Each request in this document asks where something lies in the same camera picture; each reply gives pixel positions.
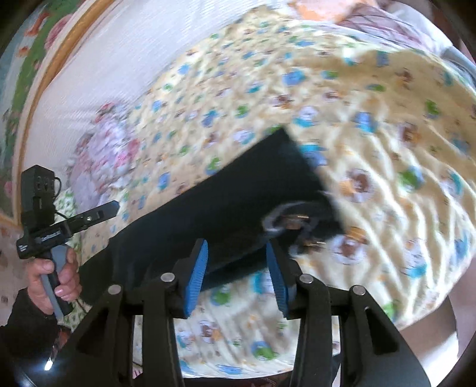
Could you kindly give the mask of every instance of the fingernail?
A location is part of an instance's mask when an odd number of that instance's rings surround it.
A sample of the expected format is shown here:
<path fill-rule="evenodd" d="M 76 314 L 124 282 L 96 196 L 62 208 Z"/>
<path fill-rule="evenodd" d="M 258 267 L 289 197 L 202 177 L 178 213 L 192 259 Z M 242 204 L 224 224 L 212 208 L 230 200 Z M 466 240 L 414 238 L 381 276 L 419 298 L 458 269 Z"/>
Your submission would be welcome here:
<path fill-rule="evenodd" d="M 53 270 L 55 265 L 53 264 L 52 261 L 47 261 L 43 264 L 43 269 L 45 270 Z"/>

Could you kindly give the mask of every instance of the cartoon print fabric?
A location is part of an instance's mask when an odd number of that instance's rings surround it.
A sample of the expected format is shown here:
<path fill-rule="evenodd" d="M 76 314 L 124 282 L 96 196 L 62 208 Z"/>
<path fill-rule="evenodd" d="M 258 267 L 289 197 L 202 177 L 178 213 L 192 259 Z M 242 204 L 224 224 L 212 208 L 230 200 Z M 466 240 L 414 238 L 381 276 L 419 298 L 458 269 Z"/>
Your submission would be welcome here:
<path fill-rule="evenodd" d="M 136 168 L 109 198 L 118 216 L 86 231 L 83 259 L 284 124 L 346 230 L 297 256 L 301 269 L 362 284 L 402 329 L 439 306 L 475 253 L 475 103 L 431 54 L 253 10 L 179 57 L 133 108 Z M 192 377 L 290 370 L 297 332 L 266 271 L 203 292 L 176 325 Z"/>

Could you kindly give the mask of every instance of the small led light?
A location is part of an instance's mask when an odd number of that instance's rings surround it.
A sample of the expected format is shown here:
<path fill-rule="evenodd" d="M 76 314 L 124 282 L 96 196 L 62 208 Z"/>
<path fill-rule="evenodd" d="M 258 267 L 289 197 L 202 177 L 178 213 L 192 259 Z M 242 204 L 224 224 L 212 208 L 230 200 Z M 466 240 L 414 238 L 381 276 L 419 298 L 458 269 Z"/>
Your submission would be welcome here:
<path fill-rule="evenodd" d="M 51 361 L 51 359 L 48 359 L 48 361 L 45 364 L 45 371 L 51 370 L 52 366 L 53 366 L 53 362 Z"/>

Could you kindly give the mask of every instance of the cable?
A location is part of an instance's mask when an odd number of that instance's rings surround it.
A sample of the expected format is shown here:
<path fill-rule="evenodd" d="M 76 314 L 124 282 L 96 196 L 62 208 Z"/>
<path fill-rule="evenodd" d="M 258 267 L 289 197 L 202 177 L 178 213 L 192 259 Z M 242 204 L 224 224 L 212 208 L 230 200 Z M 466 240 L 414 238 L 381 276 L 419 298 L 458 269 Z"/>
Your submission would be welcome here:
<path fill-rule="evenodd" d="M 84 306 L 81 305 L 81 302 L 79 302 L 79 298 L 76 300 L 76 303 L 79 305 L 79 307 L 83 310 L 83 312 L 84 312 L 85 314 L 88 313 L 88 312 L 86 312 L 86 309 L 84 309 Z"/>
<path fill-rule="evenodd" d="M 56 176 L 55 176 L 55 180 L 58 180 L 58 181 L 59 181 L 59 189 L 58 189 L 58 193 L 53 197 L 53 199 L 56 199 L 56 198 L 60 195 L 61 186 L 62 186 L 62 184 L 61 184 L 61 179 L 60 179 L 59 177 L 56 177 Z"/>
<path fill-rule="evenodd" d="M 68 218 L 67 218 L 65 215 L 63 215 L 61 212 L 55 211 L 55 214 L 58 214 L 59 216 L 61 216 L 61 217 L 65 218 L 66 220 L 68 220 Z"/>

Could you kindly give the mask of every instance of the black bracket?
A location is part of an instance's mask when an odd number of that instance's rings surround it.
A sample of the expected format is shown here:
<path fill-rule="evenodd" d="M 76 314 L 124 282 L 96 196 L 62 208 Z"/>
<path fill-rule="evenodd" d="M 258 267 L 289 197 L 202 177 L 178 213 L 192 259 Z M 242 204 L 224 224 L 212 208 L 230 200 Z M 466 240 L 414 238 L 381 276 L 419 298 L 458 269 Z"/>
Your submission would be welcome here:
<path fill-rule="evenodd" d="M 189 258 L 177 261 L 143 287 L 124 294 L 111 285 L 85 316 L 38 386 L 184 387 L 174 318 L 196 305 L 208 257 L 197 240 Z M 328 287 L 303 274 L 276 240 L 267 245 L 279 309 L 301 319 L 291 378 L 280 387 L 330 387 L 333 382 L 331 316 L 339 316 L 342 387 L 430 387 L 418 359 L 368 291 Z M 143 315 L 143 374 L 132 379 L 134 316 Z"/>

